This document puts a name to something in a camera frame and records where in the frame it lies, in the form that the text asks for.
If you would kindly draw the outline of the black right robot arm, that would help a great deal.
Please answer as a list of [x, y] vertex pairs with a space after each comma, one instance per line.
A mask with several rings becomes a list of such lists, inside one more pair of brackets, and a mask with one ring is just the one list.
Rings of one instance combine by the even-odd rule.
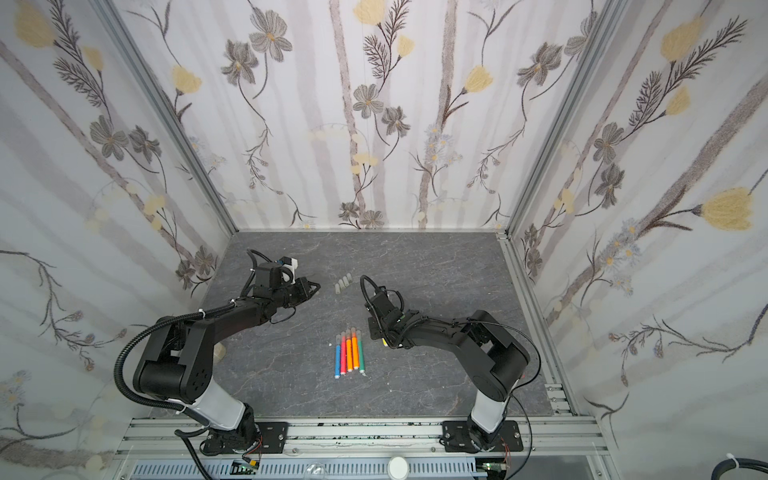
[[469, 434], [479, 449], [499, 436], [512, 392], [530, 363], [530, 354], [504, 325], [484, 310], [456, 319], [406, 310], [400, 293], [376, 285], [369, 294], [361, 288], [372, 339], [392, 349], [430, 347], [454, 355], [476, 388], [467, 420]]

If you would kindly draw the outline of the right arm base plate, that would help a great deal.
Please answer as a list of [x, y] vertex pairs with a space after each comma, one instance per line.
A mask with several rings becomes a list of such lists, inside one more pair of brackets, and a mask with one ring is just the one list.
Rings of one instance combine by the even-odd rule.
[[441, 423], [441, 428], [439, 442], [447, 453], [505, 453], [524, 450], [519, 426], [512, 420], [504, 420], [491, 433], [470, 419], [446, 420]]

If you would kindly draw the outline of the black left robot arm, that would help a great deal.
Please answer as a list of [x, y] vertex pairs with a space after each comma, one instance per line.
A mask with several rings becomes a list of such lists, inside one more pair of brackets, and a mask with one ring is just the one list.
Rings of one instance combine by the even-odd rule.
[[213, 380], [214, 347], [319, 292], [320, 284], [296, 276], [287, 260], [253, 267], [240, 295], [227, 304], [164, 317], [137, 335], [121, 355], [125, 359], [133, 346], [146, 343], [128, 389], [135, 401], [182, 412], [214, 431], [248, 429], [247, 405]]

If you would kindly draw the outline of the orange marker pen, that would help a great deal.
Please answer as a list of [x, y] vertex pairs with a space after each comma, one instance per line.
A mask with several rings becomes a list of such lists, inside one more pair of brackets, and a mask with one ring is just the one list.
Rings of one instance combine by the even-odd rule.
[[359, 370], [360, 369], [359, 346], [358, 346], [357, 330], [355, 328], [351, 328], [350, 343], [351, 343], [353, 369]]
[[353, 349], [352, 349], [352, 337], [351, 337], [351, 331], [348, 329], [345, 332], [344, 337], [344, 346], [345, 346], [345, 358], [346, 358], [346, 371], [352, 372], [354, 370], [354, 359], [353, 359]]

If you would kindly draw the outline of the green marker pen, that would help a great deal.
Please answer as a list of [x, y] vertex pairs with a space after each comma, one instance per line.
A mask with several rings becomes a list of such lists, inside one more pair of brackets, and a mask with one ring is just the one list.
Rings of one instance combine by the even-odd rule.
[[365, 361], [364, 361], [364, 350], [363, 350], [363, 342], [362, 337], [358, 334], [357, 335], [357, 360], [358, 360], [358, 370], [361, 374], [365, 373]]

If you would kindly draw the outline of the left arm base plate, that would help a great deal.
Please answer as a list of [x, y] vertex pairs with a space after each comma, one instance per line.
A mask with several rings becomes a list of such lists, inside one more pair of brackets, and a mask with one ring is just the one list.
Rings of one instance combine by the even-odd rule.
[[235, 430], [212, 429], [200, 444], [206, 456], [224, 454], [282, 454], [287, 440], [287, 422], [245, 420]]

